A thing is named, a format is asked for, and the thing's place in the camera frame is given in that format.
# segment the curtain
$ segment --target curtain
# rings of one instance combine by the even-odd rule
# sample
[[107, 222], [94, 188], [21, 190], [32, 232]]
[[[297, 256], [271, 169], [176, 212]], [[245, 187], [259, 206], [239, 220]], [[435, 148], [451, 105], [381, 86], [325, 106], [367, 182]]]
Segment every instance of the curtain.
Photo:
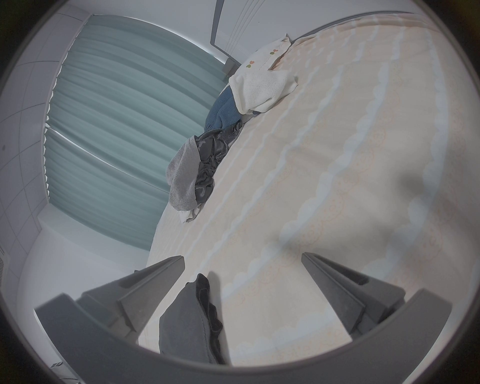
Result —
[[92, 16], [50, 100], [50, 202], [77, 221], [149, 250], [168, 202], [165, 171], [227, 81], [223, 64], [160, 27]]

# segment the gray knit garment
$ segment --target gray knit garment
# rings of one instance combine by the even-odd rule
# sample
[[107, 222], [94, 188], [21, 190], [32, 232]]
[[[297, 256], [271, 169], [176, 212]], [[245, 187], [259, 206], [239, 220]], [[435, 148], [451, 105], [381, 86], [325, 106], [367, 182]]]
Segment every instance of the gray knit garment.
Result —
[[197, 207], [195, 182], [200, 155], [195, 136], [181, 146], [167, 167], [167, 183], [170, 186], [168, 201], [177, 211], [190, 211]]

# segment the pile of clothes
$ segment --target pile of clothes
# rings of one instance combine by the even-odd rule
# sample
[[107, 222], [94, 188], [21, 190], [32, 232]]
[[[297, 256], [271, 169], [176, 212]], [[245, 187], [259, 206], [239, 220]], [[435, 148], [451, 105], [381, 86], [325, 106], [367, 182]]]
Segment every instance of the pile of clothes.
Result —
[[167, 167], [168, 201], [182, 222], [194, 220], [212, 194], [215, 171], [244, 122], [267, 112], [296, 86], [289, 71], [242, 71], [229, 78], [208, 113], [204, 133], [189, 138]]

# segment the white pillow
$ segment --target white pillow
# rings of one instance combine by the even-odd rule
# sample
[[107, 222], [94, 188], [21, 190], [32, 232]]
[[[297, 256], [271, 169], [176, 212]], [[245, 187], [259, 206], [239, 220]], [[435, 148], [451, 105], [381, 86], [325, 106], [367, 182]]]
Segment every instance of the white pillow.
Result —
[[288, 36], [285, 36], [259, 48], [237, 69], [235, 74], [243, 74], [245, 71], [267, 71], [271, 69], [290, 45], [290, 39]]

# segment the beige bed sheet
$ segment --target beige bed sheet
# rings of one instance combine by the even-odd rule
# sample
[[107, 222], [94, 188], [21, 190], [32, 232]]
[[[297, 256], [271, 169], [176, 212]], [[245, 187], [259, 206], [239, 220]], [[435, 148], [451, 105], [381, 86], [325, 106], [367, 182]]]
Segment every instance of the beige bed sheet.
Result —
[[300, 262], [316, 252], [403, 287], [407, 300], [425, 287], [454, 303], [432, 358], [480, 280], [480, 103], [468, 74], [413, 14], [303, 38], [276, 67], [289, 68], [299, 86], [245, 125], [197, 218], [182, 224], [165, 209], [148, 264], [183, 255], [186, 269], [140, 345], [158, 352], [158, 319], [197, 273], [211, 282], [232, 365], [348, 343]]

